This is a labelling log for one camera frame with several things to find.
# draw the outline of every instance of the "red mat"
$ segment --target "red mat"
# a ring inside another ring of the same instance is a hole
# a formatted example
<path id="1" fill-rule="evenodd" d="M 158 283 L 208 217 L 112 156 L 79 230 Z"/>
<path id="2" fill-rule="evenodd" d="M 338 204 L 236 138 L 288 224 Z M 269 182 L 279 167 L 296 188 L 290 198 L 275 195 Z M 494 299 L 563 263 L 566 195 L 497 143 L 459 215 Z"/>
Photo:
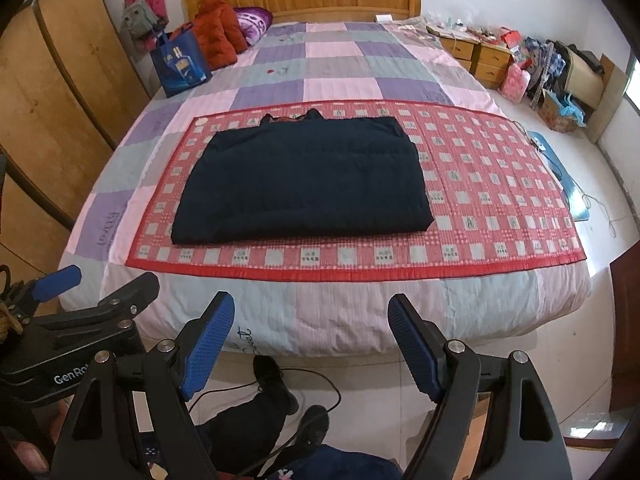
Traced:
<path id="1" fill-rule="evenodd" d="M 260 118 L 391 115 L 415 143 L 435 221 L 425 232 L 379 237 L 287 238 L 183 247 L 171 243 L 191 170 L 218 131 Z M 278 282 L 376 282 L 480 276 L 585 259 L 553 176 L 505 118 L 395 101 L 319 102 L 196 118 L 162 174 L 127 265 L 145 270 Z"/>

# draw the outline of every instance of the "gray backpack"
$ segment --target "gray backpack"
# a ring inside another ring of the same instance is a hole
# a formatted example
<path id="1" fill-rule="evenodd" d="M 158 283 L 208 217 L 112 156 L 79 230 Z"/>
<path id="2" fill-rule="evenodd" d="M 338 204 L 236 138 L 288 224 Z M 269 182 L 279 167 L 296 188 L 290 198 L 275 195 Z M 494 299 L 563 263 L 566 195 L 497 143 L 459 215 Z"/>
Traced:
<path id="1" fill-rule="evenodd" d="M 154 30 L 159 20 L 145 0 L 136 0 L 124 9 L 122 21 L 131 37 L 138 40 Z"/>

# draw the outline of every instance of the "dark blue folded clothing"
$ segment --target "dark blue folded clothing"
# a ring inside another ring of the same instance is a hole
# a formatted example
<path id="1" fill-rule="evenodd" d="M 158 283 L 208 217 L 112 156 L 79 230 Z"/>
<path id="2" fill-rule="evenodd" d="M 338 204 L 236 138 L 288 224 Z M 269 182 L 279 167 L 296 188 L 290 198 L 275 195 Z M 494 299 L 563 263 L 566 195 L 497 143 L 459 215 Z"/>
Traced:
<path id="1" fill-rule="evenodd" d="M 184 187 L 173 243 L 429 227 L 417 150 L 395 118 L 305 119 L 216 134 Z"/>
<path id="2" fill-rule="evenodd" d="M 400 480 L 401 477 L 398 466 L 385 458 L 323 444 L 310 456 L 287 464 L 267 480 Z"/>

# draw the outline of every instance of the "purple pillow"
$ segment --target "purple pillow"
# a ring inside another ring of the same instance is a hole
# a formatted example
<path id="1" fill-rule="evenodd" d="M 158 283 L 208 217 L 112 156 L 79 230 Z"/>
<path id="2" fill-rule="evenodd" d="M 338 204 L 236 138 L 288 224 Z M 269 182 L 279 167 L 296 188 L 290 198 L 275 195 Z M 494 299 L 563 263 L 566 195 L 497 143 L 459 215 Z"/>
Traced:
<path id="1" fill-rule="evenodd" d="M 253 46 L 273 23 L 273 14 L 262 7 L 235 7 L 240 29 L 246 42 Z"/>

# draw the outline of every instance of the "blue tote bag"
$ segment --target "blue tote bag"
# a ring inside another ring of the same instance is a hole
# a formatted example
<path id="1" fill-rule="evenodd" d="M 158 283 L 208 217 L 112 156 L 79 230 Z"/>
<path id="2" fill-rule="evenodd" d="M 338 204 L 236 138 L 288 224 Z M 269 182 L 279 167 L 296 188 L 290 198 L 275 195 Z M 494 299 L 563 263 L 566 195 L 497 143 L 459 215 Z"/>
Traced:
<path id="1" fill-rule="evenodd" d="M 151 51 L 151 60 L 167 97 L 211 79 L 209 64 L 192 28 L 193 23 L 186 23 L 171 39 L 163 32 Z"/>

